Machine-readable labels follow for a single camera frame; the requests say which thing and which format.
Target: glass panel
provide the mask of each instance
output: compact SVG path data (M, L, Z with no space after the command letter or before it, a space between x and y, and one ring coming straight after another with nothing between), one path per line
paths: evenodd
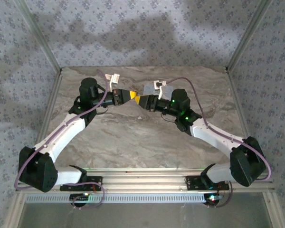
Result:
M271 228L261 193L236 193L222 208L203 204L103 204L74 210L65 203L26 204L19 228Z

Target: marble surface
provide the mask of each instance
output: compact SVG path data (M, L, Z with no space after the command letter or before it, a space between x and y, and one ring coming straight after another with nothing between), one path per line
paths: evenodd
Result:
M223 130L243 136L227 75L204 67L72 67L64 68L48 133L65 118L79 95L82 79L95 76L101 69L106 74L120 74L120 89L143 94L145 84L155 79L186 76L194 83L209 121ZM103 79L96 76L105 86ZM184 80L172 84L185 88L191 108L200 113L194 93ZM228 158L200 139L181 133L174 123L139 107L134 100L122 106L110 106L79 133L58 157L58 166L75 164L89 168L205 168L211 163L225 163Z

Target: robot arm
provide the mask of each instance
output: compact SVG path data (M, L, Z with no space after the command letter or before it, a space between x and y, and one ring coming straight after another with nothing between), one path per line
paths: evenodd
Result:
M79 88L80 96L76 98L74 105L62 123L33 148L24 147L21 150L19 171L26 160L37 152L36 149L41 148L23 170L20 181L43 192L51 190L55 185L84 182L86 172L83 169L76 166L56 168L54 163L66 145L84 130L96 116L96 110L93 110L80 118L75 118L100 102L104 93L99 93L98 89L104 91L94 78L82 80ZM114 89L107 93L101 106L122 105L135 96L134 91Z
M221 181L231 180L248 187L266 169L264 162L253 151L237 143L244 142L264 156L256 139L242 139L210 123L206 124L201 115L190 109L190 99L184 89L175 89L171 100L159 99L158 95L137 96L135 100L140 107L150 112L161 112L163 115L176 117L174 123L181 132L206 141L230 159L230 163L211 164L201 173L206 189L212 189ZM214 133L209 127L227 135L231 140Z

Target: wall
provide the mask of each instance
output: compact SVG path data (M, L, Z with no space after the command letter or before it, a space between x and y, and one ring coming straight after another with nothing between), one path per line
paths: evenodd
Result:
M259 0L26 0L59 65L226 66Z
M231 76L285 213L285 0L273 0Z
M55 75L15 3L0 0L0 226L19 152L34 145Z

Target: white connector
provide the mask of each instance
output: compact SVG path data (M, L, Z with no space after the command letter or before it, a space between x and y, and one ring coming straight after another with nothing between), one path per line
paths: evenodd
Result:
M110 92L112 92L112 83L117 84L119 80L119 74L108 75L105 74L107 80L110 80Z
M162 87L166 86L167 82L166 81L160 82L159 80L156 80L156 81L153 81L153 83L154 83L154 89L155 90L160 90L160 94L158 95L158 99L160 100L161 97L162 97L162 94L163 94Z

